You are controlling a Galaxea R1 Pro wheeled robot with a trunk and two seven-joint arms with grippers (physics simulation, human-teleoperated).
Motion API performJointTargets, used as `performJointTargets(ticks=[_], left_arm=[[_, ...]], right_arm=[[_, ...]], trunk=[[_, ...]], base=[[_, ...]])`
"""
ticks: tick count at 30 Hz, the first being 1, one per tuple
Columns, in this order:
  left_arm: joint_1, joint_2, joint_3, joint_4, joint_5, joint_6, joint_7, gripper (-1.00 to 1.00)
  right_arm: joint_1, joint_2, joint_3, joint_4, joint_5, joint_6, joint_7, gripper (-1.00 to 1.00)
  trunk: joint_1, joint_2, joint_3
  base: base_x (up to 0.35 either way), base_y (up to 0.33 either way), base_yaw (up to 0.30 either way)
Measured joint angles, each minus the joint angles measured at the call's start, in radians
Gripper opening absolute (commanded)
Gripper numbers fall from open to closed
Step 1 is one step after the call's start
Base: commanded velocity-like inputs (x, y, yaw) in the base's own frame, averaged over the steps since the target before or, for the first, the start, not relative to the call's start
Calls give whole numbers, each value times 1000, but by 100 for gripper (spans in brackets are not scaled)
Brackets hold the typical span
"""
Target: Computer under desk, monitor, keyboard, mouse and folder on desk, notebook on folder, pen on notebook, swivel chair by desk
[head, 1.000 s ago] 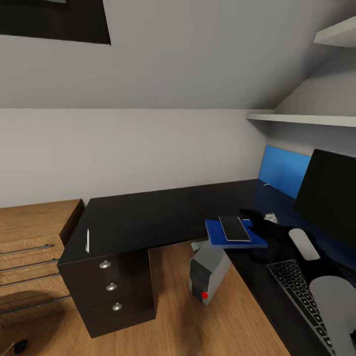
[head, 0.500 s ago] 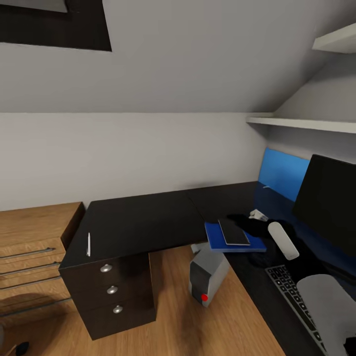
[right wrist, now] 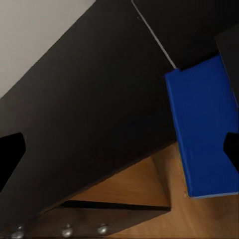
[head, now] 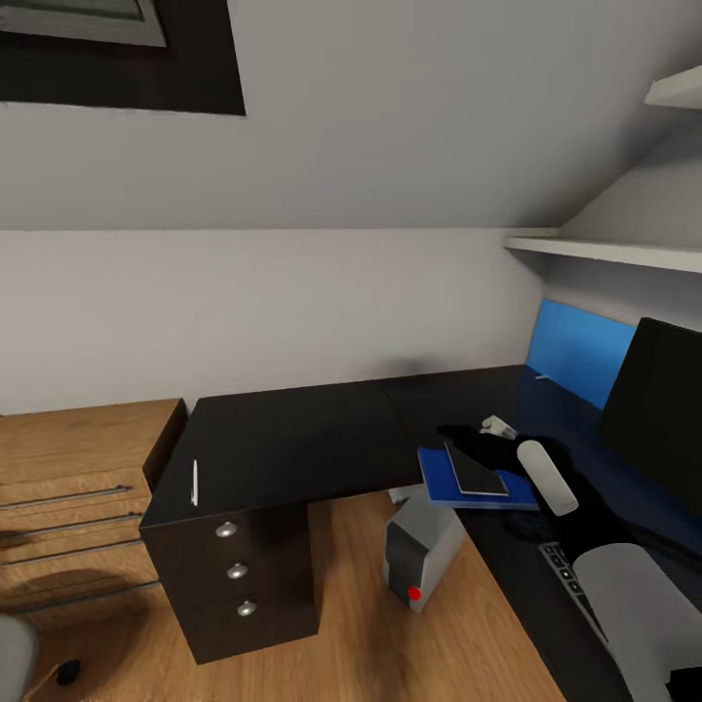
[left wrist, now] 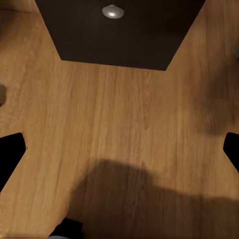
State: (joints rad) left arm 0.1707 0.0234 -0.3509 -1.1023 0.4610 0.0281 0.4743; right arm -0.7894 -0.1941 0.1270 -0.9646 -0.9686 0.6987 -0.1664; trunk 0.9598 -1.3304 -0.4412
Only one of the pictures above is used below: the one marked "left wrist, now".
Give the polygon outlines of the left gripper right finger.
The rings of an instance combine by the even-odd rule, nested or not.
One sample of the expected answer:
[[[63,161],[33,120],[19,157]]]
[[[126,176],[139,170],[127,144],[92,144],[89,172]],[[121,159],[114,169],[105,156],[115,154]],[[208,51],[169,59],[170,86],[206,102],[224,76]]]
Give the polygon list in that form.
[[[239,134],[228,132],[223,150],[239,173]]]

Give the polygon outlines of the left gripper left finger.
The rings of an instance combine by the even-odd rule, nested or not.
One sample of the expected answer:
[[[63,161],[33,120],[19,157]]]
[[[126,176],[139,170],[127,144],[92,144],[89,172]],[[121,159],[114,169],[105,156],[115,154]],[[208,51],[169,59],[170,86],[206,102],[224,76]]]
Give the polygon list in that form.
[[[0,138],[0,192],[26,151],[21,132]]]

